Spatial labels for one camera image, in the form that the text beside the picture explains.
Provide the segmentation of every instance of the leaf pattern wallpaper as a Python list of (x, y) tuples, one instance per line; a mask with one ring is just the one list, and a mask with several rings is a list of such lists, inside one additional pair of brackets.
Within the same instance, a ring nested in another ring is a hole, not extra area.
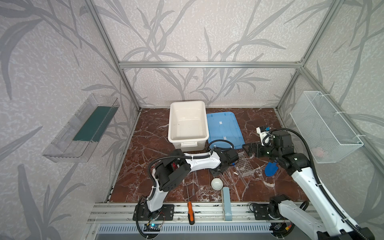
[[(95, 3), (120, 61), (299, 61), (331, 1)], [(276, 106), (275, 96), (282, 95), (293, 72), (125, 69), (144, 107), (184, 100), (202, 100), (211, 107)]]
[[(344, 1), (305, 67), (384, 154), (383, 5), (383, 0)], [(289, 113), (302, 92), (311, 90), (300, 77), (279, 110), (287, 127), (295, 127)], [(363, 151), (318, 164), (318, 172), (344, 209), (381, 238), (384, 177)]]
[[(0, 1), (0, 239), (79, 239), (136, 108), (82, 1)], [(41, 154), (90, 93), (120, 107), (87, 163)]]

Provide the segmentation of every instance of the marble floor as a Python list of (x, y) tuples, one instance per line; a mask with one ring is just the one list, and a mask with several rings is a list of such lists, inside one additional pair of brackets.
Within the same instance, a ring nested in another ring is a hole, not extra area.
[[(245, 143), (260, 141), (256, 127), (268, 125), (279, 128), (280, 123), (272, 108), (207, 108), (207, 113), (227, 112), (235, 114)], [(132, 141), (122, 164), (110, 202), (137, 202), (141, 195), (148, 196), (152, 182), (147, 176), (147, 164), (174, 150), (168, 141), (169, 109), (143, 109), (137, 123)], [(237, 150), (241, 156), (237, 164), (248, 184), (246, 188), (234, 167), (228, 168), (222, 178), (224, 185), (230, 188), (231, 201), (268, 202), (275, 195), (285, 194), (293, 201), (308, 198), (293, 179), (281, 168), (272, 177), (264, 174), (267, 158), (248, 157), (242, 149)], [(193, 202), (219, 202), (221, 191), (210, 186), (213, 177), (208, 169), (190, 173), (182, 185), (170, 191), (165, 202), (187, 201), (187, 187)]]

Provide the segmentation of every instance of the blue plastic lid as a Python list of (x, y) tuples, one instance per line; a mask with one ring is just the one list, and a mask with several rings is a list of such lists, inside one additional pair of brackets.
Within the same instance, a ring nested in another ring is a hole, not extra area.
[[(207, 121), (209, 131), (208, 143), (217, 139), (224, 139), (233, 143), (235, 149), (241, 149), (243, 144), (245, 144), (239, 124), (232, 112), (209, 113), (207, 114)], [(222, 148), (231, 147), (226, 142), (215, 142), (210, 145), (210, 148), (213, 148), (215, 145)]]

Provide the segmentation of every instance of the acrylic wall shelf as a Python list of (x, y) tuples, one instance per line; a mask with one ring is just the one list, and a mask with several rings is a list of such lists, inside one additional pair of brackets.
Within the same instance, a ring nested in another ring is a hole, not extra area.
[(116, 97), (91, 94), (43, 156), (53, 162), (87, 162), (119, 106)]

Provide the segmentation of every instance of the robotic arm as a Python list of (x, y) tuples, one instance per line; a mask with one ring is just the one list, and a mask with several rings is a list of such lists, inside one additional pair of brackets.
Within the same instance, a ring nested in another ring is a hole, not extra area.
[(154, 186), (145, 202), (146, 218), (149, 220), (157, 218), (168, 192), (181, 184), (190, 172), (210, 169), (211, 174), (216, 177), (237, 160), (236, 150), (220, 148), (213, 148), (210, 152), (199, 154), (183, 153), (180, 149), (176, 149), (166, 159), (155, 160), (152, 164), (156, 163), (155, 167), (152, 172), (149, 171)]
[[(303, 141), (310, 159), (302, 153), (294, 152), (291, 135), (287, 131)], [(360, 228), (323, 185), (317, 176), (309, 147), (300, 134), (290, 129), (269, 131), (266, 126), (258, 127), (257, 132), (261, 142), (245, 144), (243, 148), (247, 154), (254, 152), (256, 157), (268, 157), (270, 161), (278, 162), (305, 192), (322, 222), (298, 208), (285, 195), (271, 198), (268, 213), (272, 219), (281, 216), (289, 219), (313, 240), (374, 239), (372, 232), (368, 228)]]
[[(303, 153), (295, 153), (291, 135), (287, 131), (293, 132), (303, 141), (309, 159)], [(323, 185), (317, 176), (309, 147), (300, 134), (284, 128), (270, 131), (266, 126), (258, 127), (257, 133), (261, 142), (243, 145), (246, 153), (249, 156), (255, 153), (256, 157), (268, 157), (270, 161), (278, 162), (305, 192), (322, 222), (298, 208), (285, 195), (270, 199), (268, 214), (271, 219), (287, 218), (313, 240), (375, 239), (368, 228), (358, 226)], [(176, 149), (171, 155), (152, 161), (148, 166), (148, 173), (153, 187), (149, 197), (145, 199), (143, 214), (149, 220), (156, 219), (167, 193), (182, 183), (188, 173), (210, 169), (211, 174), (216, 177), (237, 160), (238, 154), (234, 149), (213, 148), (202, 154), (188, 154)]]

